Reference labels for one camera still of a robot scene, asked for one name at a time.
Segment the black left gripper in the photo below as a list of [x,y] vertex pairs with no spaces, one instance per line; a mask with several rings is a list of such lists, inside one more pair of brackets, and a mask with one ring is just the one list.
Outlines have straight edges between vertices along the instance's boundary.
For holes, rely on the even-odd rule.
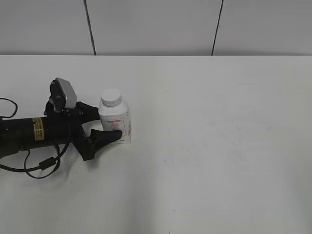
[[44,139],[59,144],[72,143],[84,161],[92,160],[97,151],[118,141],[121,130],[101,131],[92,129],[89,137],[82,127],[84,123],[100,120],[98,107],[77,102],[74,109],[55,112],[48,102],[44,111]]

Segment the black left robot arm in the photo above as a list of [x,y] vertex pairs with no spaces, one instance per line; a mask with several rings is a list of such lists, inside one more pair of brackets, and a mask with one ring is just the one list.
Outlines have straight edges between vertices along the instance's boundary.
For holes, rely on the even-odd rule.
[[119,140],[120,130],[92,129],[86,135],[83,124],[99,120],[98,108],[77,102],[75,108],[57,113],[51,103],[46,104],[44,117],[1,120],[0,156],[9,156],[22,150],[72,143],[82,159],[94,159],[97,151]]

